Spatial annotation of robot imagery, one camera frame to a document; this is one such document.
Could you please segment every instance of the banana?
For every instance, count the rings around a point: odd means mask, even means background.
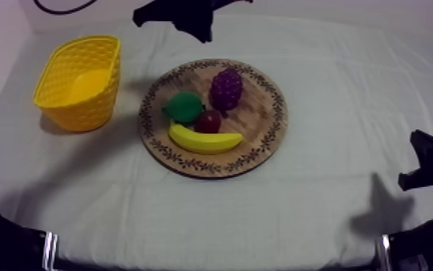
[[[181,148],[197,154],[221,154],[240,144],[240,133],[196,133],[183,125],[172,123],[169,137]]]

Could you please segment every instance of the wooden plate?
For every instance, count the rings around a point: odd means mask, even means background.
[[[161,107],[177,92],[189,91],[210,109],[211,82],[226,68],[243,77],[244,91],[238,107],[223,119],[220,133],[242,133],[244,141],[224,154],[185,151],[170,139],[169,119]],[[180,174],[202,179],[232,177],[259,166],[277,150],[287,130],[287,106],[275,83],[250,65],[225,59],[194,61],[164,74],[149,89],[139,115],[140,136],[153,157]]]

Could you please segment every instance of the white tablecloth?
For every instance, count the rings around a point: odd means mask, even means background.
[[[32,92],[51,51],[80,35],[122,39],[115,115],[78,135],[41,117]],[[372,239],[433,218],[433,187],[402,192],[418,167],[410,133],[433,134],[433,46],[299,19],[217,16],[202,45],[169,23],[130,21],[33,37],[0,95],[0,211],[60,234],[62,257],[125,268],[250,270],[353,265]],[[219,182],[172,173],[145,150],[140,101],[200,58],[253,65],[285,95],[279,151]]]

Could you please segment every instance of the lime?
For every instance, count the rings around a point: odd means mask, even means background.
[[[177,123],[191,123],[201,114],[203,105],[196,94],[180,92],[162,107],[162,111]]]

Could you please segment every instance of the yellow basket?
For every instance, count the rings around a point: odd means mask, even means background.
[[[120,40],[82,37],[53,52],[33,102],[66,130],[93,130],[112,117],[119,79]]]

